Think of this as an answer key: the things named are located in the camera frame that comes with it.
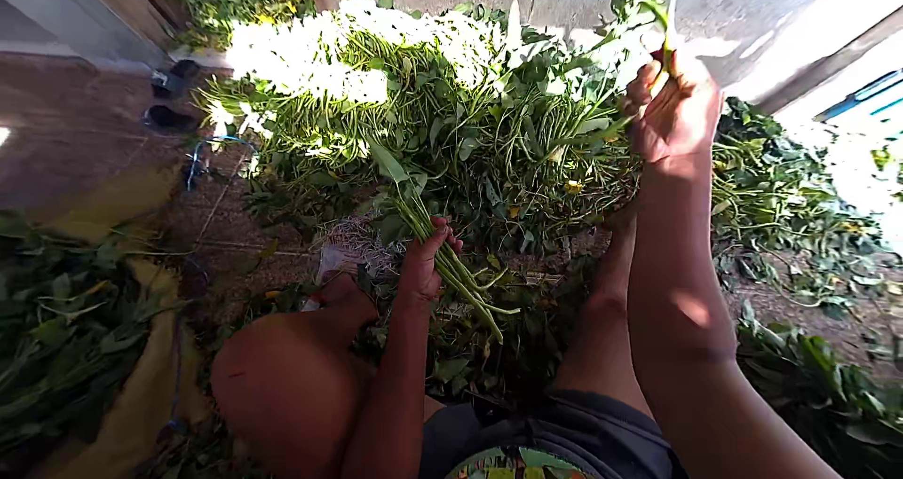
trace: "right hand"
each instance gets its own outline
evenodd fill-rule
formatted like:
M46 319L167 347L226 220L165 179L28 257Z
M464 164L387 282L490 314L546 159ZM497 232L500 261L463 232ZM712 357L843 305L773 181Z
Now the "right hand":
M626 87L625 112L637 114L630 132L633 149L653 164L669 157L710 155L723 104L721 88L702 62L674 51L671 77L653 100L650 88L662 68L661 51L653 57Z

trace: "forearm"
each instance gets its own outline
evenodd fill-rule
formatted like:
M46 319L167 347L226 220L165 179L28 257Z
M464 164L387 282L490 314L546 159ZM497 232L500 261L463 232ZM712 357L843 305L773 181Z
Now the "forearm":
M342 461L344 478L416 477L423 439L423 391L430 311L396 300L386 353Z
M733 324L712 265L711 178L708 152L644 168L628 301L638 370L734 357Z
M643 172L628 292L639 385L694 477L836 477L737 366L712 265L711 173L708 153Z

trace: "bundle of stems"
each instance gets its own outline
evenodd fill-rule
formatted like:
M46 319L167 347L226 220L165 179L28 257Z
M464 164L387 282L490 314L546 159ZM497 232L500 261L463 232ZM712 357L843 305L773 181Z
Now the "bundle of stems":
M425 242L433 235L435 227L430 220L430 213L426 211L423 200L414 189L409 186L402 189L401 185L399 185L398 197L395 197L393 201L398 209L398 214L407 226L411 228L413 235L420 240L421 243ZM492 306L486 301L485 296L487 290L489 290L489 288L505 274L505 271L502 270L493 277L489 283L480 285L477 283L477 276L485 271L485 269L476 273L471 273L467 266L460 261L458 254L452 249L452 246L449 245L449 243L443 243L439 248L439 251L436 252L435 266L436 270L439 271L439 274L443 277L443 280L445 280L445 283L455 289L470 303L471 306L473 306L473 311L483 323L490 327L492 335L494 335L501 344L502 333L501 330L499 330L499 325L496 324L495 319L492 317L492 312L500 314L516 314L520 311L520 308L505 310L497 306Z

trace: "blue string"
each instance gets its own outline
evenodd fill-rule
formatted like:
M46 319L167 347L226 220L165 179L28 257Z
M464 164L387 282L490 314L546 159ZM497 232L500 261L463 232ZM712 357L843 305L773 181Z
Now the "blue string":
M189 191L189 192L191 191L191 182L194 181L194 176L197 175L198 161L200 161L200 157L199 157L200 148L203 147L204 144L209 144L210 142L213 142L216 139L234 140L236 142L239 142L240 144L244 144L245 146L248 146L249 148L251 148L251 150L254 152L255 155L257 154L257 148L255 148L253 144L251 144L243 139L233 137L231 135L218 135L218 136L213 136L213 137L209 137L206 139L200 139L198 141L198 143L194 146L194 151L191 154L191 168L188 171L188 179L186 179L186 181L185 181L185 189L187 191Z

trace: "leg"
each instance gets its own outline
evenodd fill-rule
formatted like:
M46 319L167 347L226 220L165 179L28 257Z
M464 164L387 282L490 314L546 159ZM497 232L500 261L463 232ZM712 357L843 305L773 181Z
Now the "leg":
M377 309L349 275L322 289L325 308L260 318L213 362L220 414L277 476L337 477L369 368L348 351Z
M639 389L626 327L626 287L637 237L636 213L625 210L612 226L611 243L599 261L593 293L580 311L575 335L554 386L600 393L652 416Z

